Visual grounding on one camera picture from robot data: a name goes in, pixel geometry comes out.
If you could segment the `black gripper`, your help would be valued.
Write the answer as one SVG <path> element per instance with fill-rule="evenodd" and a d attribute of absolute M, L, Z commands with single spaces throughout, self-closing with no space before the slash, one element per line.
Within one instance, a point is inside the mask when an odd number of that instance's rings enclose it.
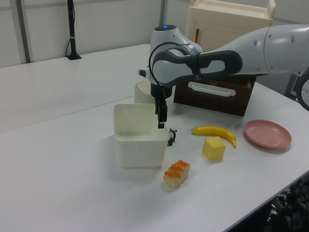
<path fill-rule="evenodd" d="M 168 107 L 165 99 L 172 95 L 172 88 L 151 83 L 151 95 L 154 97 L 155 113 L 158 117 L 158 128 L 163 129 L 168 116 Z"/>

